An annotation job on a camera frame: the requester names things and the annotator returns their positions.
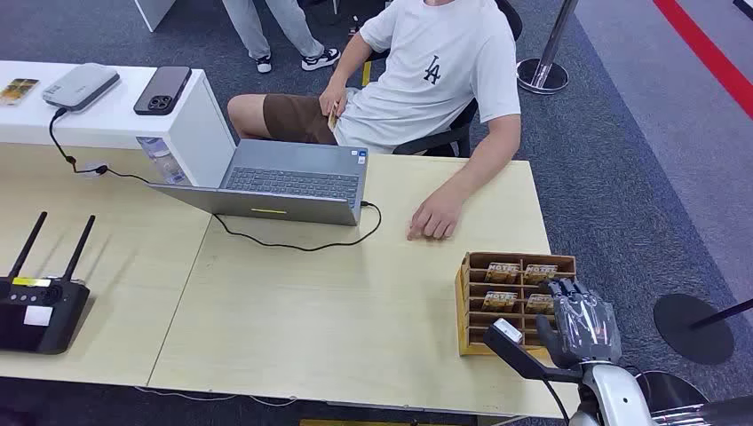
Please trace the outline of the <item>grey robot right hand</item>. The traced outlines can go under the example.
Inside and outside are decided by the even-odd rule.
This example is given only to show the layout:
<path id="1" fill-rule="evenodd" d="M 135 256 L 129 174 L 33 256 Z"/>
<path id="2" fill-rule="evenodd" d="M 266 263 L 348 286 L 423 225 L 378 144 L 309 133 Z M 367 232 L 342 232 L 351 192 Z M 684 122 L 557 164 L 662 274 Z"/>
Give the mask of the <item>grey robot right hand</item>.
<path id="1" fill-rule="evenodd" d="M 573 369 L 585 362 L 615 363 L 622 344 L 613 306 L 576 279 L 545 281 L 553 301 L 556 328 L 542 314 L 535 326 L 551 360 L 559 368 Z"/>

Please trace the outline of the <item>person's right hand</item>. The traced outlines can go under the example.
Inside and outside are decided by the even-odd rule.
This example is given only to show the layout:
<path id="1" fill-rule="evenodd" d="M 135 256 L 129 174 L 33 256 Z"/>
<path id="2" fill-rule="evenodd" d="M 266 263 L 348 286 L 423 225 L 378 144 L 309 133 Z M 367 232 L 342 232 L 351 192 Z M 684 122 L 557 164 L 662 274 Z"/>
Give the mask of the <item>person's right hand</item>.
<path id="1" fill-rule="evenodd" d="M 344 112 L 347 103 L 345 80 L 333 75 L 324 92 L 319 96 L 319 103 L 324 116 L 339 117 Z"/>

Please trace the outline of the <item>person's left hand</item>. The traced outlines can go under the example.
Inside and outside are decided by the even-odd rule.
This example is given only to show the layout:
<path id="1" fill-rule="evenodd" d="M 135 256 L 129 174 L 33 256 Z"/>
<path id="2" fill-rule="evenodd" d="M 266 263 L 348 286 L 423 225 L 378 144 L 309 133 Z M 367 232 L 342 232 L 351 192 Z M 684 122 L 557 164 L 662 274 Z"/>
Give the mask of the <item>person's left hand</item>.
<path id="1" fill-rule="evenodd" d="M 460 190 L 443 185 L 417 208 L 408 226 L 407 239 L 444 240 L 456 227 L 467 196 Z"/>

